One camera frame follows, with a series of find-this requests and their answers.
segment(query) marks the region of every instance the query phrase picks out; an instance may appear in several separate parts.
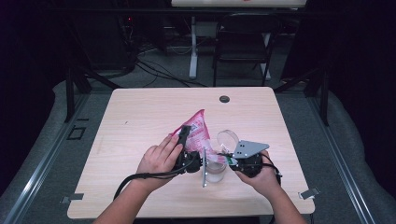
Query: hand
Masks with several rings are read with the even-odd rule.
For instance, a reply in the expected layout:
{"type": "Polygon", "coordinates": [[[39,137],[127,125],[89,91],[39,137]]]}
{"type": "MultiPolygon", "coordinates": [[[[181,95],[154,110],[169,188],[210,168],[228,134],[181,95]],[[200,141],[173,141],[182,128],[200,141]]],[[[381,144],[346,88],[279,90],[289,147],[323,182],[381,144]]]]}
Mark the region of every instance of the hand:
{"type": "MultiPolygon", "coordinates": [[[[262,155],[268,156],[268,151],[262,151],[262,155]]],[[[267,158],[262,156],[262,161],[264,163],[271,163],[267,158]]],[[[276,180],[276,175],[274,168],[263,166],[260,173],[253,178],[249,178],[248,176],[242,174],[241,172],[236,171],[238,177],[242,180],[242,182],[253,187],[257,192],[263,195],[267,199],[271,199],[276,195],[281,189],[276,180]]]]}
{"type": "MultiPolygon", "coordinates": [[[[137,174],[143,173],[164,173],[169,172],[175,166],[177,156],[180,154],[183,146],[177,145],[178,135],[173,137],[167,136],[158,146],[150,147],[137,167],[137,174]]],[[[135,179],[133,180],[136,184],[139,183],[144,190],[150,194],[155,189],[158,189],[168,183],[169,179],[135,179]]]]}

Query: gray floor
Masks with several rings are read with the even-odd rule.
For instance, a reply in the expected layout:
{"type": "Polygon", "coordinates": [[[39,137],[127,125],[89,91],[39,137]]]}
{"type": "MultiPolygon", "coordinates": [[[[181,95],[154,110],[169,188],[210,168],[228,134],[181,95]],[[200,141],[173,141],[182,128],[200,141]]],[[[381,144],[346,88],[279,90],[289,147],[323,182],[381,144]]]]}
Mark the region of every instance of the gray floor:
{"type": "MultiPolygon", "coordinates": [[[[208,42],[210,41],[204,42],[199,48],[198,78],[194,81],[211,86],[213,48],[205,44],[208,42]]],[[[281,85],[279,76],[291,42],[292,36],[281,36],[277,40],[270,66],[272,78],[267,82],[267,86],[274,88],[281,85]]],[[[160,64],[174,76],[189,80],[190,53],[186,48],[177,47],[179,45],[169,49],[166,56],[158,50],[150,50],[141,54],[139,59],[165,72],[157,65],[160,64]]],[[[260,86],[261,73],[258,69],[251,71],[251,67],[252,65],[223,65],[219,69],[219,75],[227,78],[219,80],[219,85],[260,86]],[[246,77],[246,74],[251,78],[236,79],[237,77],[246,77]]],[[[111,80],[126,88],[185,87],[178,81],[149,75],[139,67],[136,67],[127,76],[111,80]]],[[[60,203],[63,196],[74,192],[111,94],[110,89],[101,83],[91,80],[91,84],[94,88],[92,94],[76,94],[79,110],[69,125],[64,124],[66,112],[64,83],[54,88],[56,102],[49,119],[19,173],[1,197],[1,221],[20,223],[92,222],[91,220],[69,219],[66,215],[68,204],[60,203]],[[67,140],[67,135],[74,125],[84,127],[86,131],[80,140],[67,140]],[[43,158],[50,161],[48,166],[44,167],[48,169],[43,168],[47,172],[38,175],[41,173],[36,168],[41,167],[40,164],[44,163],[43,158]],[[29,184],[30,179],[43,181],[29,184]]],[[[191,84],[191,86],[198,87],[200,85],[191,84]]],[[[375,182],[364,161],[364,150],[359,133],[341,103],[331,94],[329,102],[330,126],[324,127],[318,119],[317,99],[305,98],[301,93],[303,86],[304,84],[299,84],[291,91],[277,94],[276,98],[288,126],[308,187],[317,187],[321,191],[314,200],[316,205],[313,215],[315,222],[394,223],[396,202],[375,182]],[[341,163],[337,152],[340,152],[341,159],[343,159],[341,163]],[[353,176],[353,179],[345,178],[345,172],[353,176]]],[[[309,215],[304,217],[308,222],[311,221],[309,215]]],[[[262,217],[262,223],[267,223],[269,219],[269,217],[262,217]]]]}

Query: white table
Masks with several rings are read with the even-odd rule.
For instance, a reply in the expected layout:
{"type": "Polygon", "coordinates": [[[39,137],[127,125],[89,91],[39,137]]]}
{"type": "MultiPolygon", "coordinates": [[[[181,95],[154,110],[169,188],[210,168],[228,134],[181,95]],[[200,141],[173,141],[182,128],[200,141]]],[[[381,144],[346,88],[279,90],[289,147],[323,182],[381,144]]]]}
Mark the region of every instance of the white table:
{"type": "MultiPolygon", "coordinates": [[[[112,202],[121,181],[134,174],[146,150],[200,109],[212,141],[223,130],[239,139],[269,144],[282,173],[282,188],[302,214],[311,214],[308,189],[275,95],[270,88],[172,88],[115,90],[92,145],[72,201],[71,218],[96,218],[112,202]],[[219,101],[227,95],[230,102],[219,101]]],[[[202,173],[175,177],[147,199],[138,217],[235,217],[273,214],[269,202],[229,167],[219,183],[202,187],[202,173]]]]}
{"type": "MultiPolygon", "coordinates": [[[[306,0],[172,0],[172,7],[305,7],[306,0]]],[[[191,18],[191,79],[197,76],[196,23],[191,18]]],[[[266,64],[261,64],[262,73],[266,64]]]]}

